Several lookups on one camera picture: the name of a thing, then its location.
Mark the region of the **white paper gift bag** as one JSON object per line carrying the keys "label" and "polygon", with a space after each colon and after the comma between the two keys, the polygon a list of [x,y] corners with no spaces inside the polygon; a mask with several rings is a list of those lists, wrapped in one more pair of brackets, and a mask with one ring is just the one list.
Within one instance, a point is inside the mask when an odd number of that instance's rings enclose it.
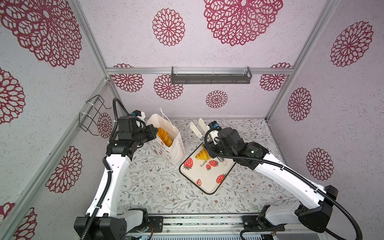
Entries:
{"label": "white paper gift bag", "polygon": [[161,115],[153,114],[147,121],[147,125],[153,125],[158,133],[152,148],[154,153],[166,162],[179,166],[186,158],[186,150],[181,133],[160,108]]}

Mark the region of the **white slotted serving tongs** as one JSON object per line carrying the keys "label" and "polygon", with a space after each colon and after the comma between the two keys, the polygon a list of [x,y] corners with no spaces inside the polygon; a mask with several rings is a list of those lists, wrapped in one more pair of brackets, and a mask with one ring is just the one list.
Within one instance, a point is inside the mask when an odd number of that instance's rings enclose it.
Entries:
{"label": "white slotted serving tongs", "polygon": [[202,118],[199,118],[198,126],[196,126],[194,122],[190,122],[189,128],[192,133],[195,134],[195,136],[200,140],[204,138],[206,132],[210,129]]}

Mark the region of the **long braided fake bread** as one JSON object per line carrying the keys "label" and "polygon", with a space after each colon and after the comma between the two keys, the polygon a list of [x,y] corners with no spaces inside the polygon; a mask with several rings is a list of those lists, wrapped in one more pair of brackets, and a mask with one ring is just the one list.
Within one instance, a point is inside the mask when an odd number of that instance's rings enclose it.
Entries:
{"label": "long braided fake bread", "polygon": [[164,143],[168,148],[170,148],[173,144],[173,139],[171,136],[164,131],[162,128],[158,128],[157,136],[162,140],[162,143]]}

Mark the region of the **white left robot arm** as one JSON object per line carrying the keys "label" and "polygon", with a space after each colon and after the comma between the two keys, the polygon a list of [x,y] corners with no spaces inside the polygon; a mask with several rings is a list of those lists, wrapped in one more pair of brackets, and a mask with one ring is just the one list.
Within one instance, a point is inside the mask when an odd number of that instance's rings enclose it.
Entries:
{"label": "white left robot arm", "polygon": [[101,182],[86,214],[74,223],[81,240],[123,240],[134,229],[154,230],[146,209],[134,208],[119,215],[117,198],[135,151],[155,140],[158,128],[145,124],[145,113],[129,113],[118,98],[113,99],[113,111],[115,124],[102,159],[105,170]]}

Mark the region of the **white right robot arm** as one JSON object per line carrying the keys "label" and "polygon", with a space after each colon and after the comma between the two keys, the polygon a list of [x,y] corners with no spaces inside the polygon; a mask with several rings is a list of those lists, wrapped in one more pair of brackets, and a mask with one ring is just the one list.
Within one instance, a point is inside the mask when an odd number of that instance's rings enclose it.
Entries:
{"label": "white right robot arm", "polygon": [[328,185],[316,184],[303,177],[278,160],[262,145],[246,143],[233,128],[222,128],[213,121],[204,127],[204,147],[211,158],[229,159],[235,163],[256,171],[289,191],[298,201],[298,206],[272,207],[266,205],[257,215],[255,224],[245,227],[244,233],[273,232],[285,229],[285,225],[301,224],[316,233],[327,233],[335,239],[340,236],[327,228],[333,208],[339,209],[352,224],[356,239],[361,240],[363,233],[352,215],[337,202],[338,190]]}

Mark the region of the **middle fake croissant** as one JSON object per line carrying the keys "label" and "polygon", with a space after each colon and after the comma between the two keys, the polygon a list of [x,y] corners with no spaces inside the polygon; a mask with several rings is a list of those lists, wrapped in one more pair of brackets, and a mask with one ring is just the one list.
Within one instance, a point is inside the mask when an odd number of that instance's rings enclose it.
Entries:
{"label": "middle fake croissant", "polygon": [[207,161],[210,160],[211,157],[206,149],[202,149],[196,156],[195,158],[197,160],[202,160],[202,161]]}

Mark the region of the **strawberry print rectangular tray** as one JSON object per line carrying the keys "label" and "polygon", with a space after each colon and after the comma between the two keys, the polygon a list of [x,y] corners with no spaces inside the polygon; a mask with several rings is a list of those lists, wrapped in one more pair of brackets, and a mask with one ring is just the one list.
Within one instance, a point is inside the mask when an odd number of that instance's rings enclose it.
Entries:
{"label": "strawberry print rectangular tray", "polygon": [[205,194],[212,195],[224,182],[236,163],[232,159],[197,160],[195,156],[202,149],[205,148],[203,144],[200,144],[180,165],[179,172]]}

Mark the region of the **black overhead light bar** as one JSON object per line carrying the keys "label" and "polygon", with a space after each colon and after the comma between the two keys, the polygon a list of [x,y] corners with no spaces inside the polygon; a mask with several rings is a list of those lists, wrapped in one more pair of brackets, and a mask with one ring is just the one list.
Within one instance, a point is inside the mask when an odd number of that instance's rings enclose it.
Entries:
{"label": "black overhead light bar", "polygon": [[179,74],[172,67],[171,82],[174,85],[234,85],[234,84],[250,84],[253,74],[249,67],[246,67],[241,73],[215,73],[211,70],[210,73]]}

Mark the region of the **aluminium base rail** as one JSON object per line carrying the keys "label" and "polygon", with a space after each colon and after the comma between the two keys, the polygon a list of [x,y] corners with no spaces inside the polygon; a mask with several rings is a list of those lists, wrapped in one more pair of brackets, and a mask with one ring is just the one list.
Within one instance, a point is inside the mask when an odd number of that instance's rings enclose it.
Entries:
{"label": "aluminium base rail", "polygon": [[262,230],[256,214],[154,214],[142,210],[112,217],[97,217],[86,230],[90,216],[78,217],[74,228],[82,240],[327,240],[293,224]]}

